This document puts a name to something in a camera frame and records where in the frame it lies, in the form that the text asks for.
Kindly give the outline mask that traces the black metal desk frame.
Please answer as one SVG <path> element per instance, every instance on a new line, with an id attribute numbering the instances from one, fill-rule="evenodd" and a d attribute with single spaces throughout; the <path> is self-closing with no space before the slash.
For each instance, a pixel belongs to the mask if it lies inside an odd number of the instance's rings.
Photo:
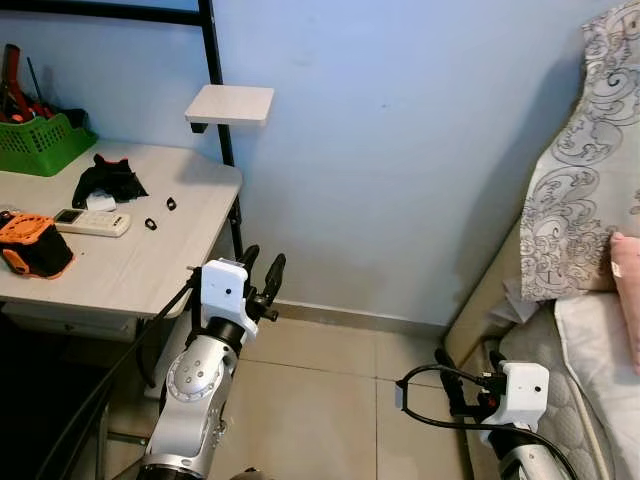
<path id="1" fill-rule="evenodd" d="M 196 10 L 160 8 L 160 6 L 138 6 L 119 3 L 101 3 L 101 1 L 81 0 L 0 0 L 0 12 L 32 12 L 44 14 L 77 15 L 77 17 L 95 17 L 120 20 L 142 20 L 174 24 L 174 26 L 192 26 L 201 28 L 204 38 L 204 55 L 207 64 L 207 76 L 212 86 L 225 86 L 218 46 L 218 31 L 212 0 L 196 0 Z M 232 138 L 228 124 L 218 125 L 221 163 L 236 166 Z M 228 214 L 230 238 L 237 255 L 244 252 L 242 239 L 241 201 L 239 196 L 233 201 Z"/>

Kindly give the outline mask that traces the pink printed pillow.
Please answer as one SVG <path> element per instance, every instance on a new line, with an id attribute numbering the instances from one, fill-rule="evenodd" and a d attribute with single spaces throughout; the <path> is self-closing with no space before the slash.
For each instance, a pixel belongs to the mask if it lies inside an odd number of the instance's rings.
<path id="1" fill-rule="evenodd" d="M 637 375 L 640 374 L 640 239 L 614 232 L 611 237 L 611 268 L 625 315 L 628 347 Z"/>

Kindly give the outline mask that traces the grey floral patterned cloth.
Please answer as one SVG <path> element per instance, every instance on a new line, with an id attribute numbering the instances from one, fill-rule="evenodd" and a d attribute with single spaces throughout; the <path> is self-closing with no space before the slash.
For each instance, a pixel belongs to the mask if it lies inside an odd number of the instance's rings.
<path id="1" fill-rule="evenodd" d="M 640 0 L 582 26 L 582 91 L 541 152 L 518 223 L 520 294 L 558 300 L 613 287 L 613 234 L 639 232 Z"/>

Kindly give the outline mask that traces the orange and black device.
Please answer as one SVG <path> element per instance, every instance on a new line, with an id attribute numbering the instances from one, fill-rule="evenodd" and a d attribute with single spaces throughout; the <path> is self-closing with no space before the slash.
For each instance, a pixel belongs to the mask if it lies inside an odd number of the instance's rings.
<path id="1" fill-rule="evenodd" d="M 32 278 L 58 278 L 74 257 L 49 216 L 0 211 L 0 260 L 13 273 Z"/>

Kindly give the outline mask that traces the black crumpled cloth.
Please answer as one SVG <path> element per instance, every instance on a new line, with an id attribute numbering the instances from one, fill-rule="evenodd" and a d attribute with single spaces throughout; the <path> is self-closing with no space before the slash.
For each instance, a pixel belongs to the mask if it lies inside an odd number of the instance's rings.
<path id="1" fill-rule="evenodd" d="M 109 161 L 101 154 L 95 154 L 93 165 L 79 175 L 70 206 L 73 209 L 87 209 L 88 197 L 99 191 L 111 196 L 118 204 L 128 204 L 134 198 L 148 196 L 140 178 L 131 169 L 128 157 Z"/>

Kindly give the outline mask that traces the red handled tool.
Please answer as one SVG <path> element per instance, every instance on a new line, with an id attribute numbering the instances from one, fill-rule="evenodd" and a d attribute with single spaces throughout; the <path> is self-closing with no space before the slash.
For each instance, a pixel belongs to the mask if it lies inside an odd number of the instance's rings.
<path id="1" fill-rule="evenodd" d="M 6 44 L 0 61 L 0 122 L 23 124 L 33 118 L 19 82 L 20 49 Z"/>

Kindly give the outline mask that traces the white quilted mattress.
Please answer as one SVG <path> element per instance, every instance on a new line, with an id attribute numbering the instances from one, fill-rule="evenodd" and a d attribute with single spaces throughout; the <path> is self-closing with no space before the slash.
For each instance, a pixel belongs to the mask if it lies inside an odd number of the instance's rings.
<path id="1" fill-rule="evenodd" d="M 552 310 L 540 308 L 526 323 L 513 325 L 500 339 L 498 351 L 508 360 L 531 362 L 548 369 L 547 411 L 540 417 L 538 434 L 556 444 L 575 468 L 579 480 L 603 480 L 595 421 L 564 361 L 561 335 Z"/>

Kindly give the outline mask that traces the light wood desk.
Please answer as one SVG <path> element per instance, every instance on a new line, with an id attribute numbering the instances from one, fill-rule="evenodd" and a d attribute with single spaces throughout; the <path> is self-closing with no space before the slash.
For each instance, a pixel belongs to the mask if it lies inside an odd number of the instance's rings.
<path id="1" fill-rule="evenodd" d="M 76 257 L 56 279 L 26 278 L 0 261 L 0 300 L 154 316 L 209 257 L 243 175 L 191 148 L 100 140 L 54 177 L 0 172 L 0 207 L 49 216 L 67 209 L 95 154 L 128 157 L 148 193 L 119 206 L 131 229 L 119 238 L 68 234 Z"/>

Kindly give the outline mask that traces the small white shelf board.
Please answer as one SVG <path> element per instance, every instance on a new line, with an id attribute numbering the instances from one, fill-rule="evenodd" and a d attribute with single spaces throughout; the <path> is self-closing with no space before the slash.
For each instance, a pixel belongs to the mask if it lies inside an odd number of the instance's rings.
<path id="1" fill-rule="evenodd" d="M 186 109 L 192 133 L 202 134 L 209 125 L 268 124 L 274 88 L 205 84 Z"/>

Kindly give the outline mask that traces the green plastic basket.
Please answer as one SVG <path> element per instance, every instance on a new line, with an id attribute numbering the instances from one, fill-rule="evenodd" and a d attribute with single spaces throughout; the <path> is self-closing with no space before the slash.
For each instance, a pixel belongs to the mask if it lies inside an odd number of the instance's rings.
<path id="1" fill-rule="evenodd" d="M 64 113 L 0 123 L 0 172 L 54 177 L 97 141 L 90 129 L 73 127 Z"/>

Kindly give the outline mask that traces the white remote control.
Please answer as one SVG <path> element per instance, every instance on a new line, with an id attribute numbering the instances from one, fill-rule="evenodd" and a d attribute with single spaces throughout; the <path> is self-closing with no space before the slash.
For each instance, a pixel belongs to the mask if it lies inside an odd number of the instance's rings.
<path id="1" fill-rule="evenodd" d="M 131 229 L 132 219 L 119 212 L 63 209 L 52 216 L 56 228 L 63 233 L 119 238 Z"/>

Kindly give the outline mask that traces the white bed sheet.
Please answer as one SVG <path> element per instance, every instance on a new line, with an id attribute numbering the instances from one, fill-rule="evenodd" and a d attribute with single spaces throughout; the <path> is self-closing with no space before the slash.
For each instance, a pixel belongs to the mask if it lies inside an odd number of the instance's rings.
<path id="1" fill-rule="evenodd" d="M 590 293 L 554 305 L 564 364 L 588 402 L 612 480 L 640 480 L 640 376 L 620 297 Z"/>

